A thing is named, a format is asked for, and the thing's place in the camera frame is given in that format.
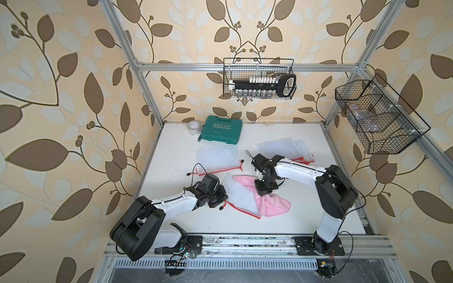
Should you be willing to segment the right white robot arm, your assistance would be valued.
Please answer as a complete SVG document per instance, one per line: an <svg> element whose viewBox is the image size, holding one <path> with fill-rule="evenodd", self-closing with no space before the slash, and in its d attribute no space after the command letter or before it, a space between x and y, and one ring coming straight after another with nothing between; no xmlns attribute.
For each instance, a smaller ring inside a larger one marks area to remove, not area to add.
<svg viewBox="0 0 453 283"><path fill-rule="evenodd" d="M337 238L348 210L358 198L357 190L347 181L340 167L304 165L275 155L271 159L257 154L251 164L258 173L255 186L264 196L279 188L278 180L290 179L316 188L324 213L311 243L307 245L319 255L326 255Z"/></svg>

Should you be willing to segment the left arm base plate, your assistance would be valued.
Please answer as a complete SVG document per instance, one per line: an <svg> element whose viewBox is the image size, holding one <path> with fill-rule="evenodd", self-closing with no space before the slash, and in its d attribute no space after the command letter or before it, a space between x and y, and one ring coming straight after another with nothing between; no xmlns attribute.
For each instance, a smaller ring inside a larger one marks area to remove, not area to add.
<svg viewBox="0 0 453 283"><path fill-rule="evenodd" d="M198 256L203 248L203 237L197 235L189 235L183 237L175 247L156 248L154 253L157 255L182 255L188 253L189 256Z"/></svg>

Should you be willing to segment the pink wiping cloth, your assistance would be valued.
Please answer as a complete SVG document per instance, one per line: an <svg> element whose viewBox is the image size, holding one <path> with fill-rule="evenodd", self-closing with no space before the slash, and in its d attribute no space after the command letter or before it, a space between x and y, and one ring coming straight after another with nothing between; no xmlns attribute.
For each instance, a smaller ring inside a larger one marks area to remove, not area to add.
<svg viewBox="0 0 453 283"><path fill-rule="evenodd" d="M257 180L256 177L247 175L234 175L232 179L242 187L247 188L253 194L255 207L252 206L252 211L248 210L247 213L249 213L250 215L254 215L258 219L260 219L262 216L269 218L284 215L291 209L291 203L276 194L270 193L264 196L260 196L255 184L255 181Z"/></svg>

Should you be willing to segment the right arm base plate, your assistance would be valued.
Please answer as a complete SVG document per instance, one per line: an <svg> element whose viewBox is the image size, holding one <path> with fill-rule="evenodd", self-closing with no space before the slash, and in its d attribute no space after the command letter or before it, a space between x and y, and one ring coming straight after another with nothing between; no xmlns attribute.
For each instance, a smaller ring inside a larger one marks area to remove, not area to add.
<svg viewBox="0 0 453 283"><path fill-rule="evenodd" d="M345 256L346 253L339 237L327 243L317 235L294 237L299 256Z"/></svg>

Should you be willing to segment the wiped clear document bag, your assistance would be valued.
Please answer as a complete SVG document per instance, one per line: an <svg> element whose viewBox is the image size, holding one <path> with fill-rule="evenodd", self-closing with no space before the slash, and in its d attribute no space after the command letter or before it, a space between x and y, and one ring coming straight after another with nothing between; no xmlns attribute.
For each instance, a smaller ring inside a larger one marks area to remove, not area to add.
<svg viewBox="0 0 453 283"><path fill-rule="evenodd" d="M275 155L280 155L284 156L286 159L306 165L315 161L312 152L303 140L293 140L290 137L266 141L258 144L257 148L260 154L269 159Z"/></svg>

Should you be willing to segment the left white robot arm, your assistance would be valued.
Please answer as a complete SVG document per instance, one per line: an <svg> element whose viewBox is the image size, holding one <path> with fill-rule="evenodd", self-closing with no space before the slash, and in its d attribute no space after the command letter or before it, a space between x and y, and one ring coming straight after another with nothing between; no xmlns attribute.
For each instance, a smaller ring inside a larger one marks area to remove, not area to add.
<svg viewBox="0 0 453 283"><path fill-rule="evenodd" d="M216 208L228 199L223 185L207 191L199 190L199 185L198 182L184 193L166 199L140 196L134 200L110 231L117 253L134 262L152 249L167 248L173 254L185 252L188 233L171 219L204 205Z"/></svg>

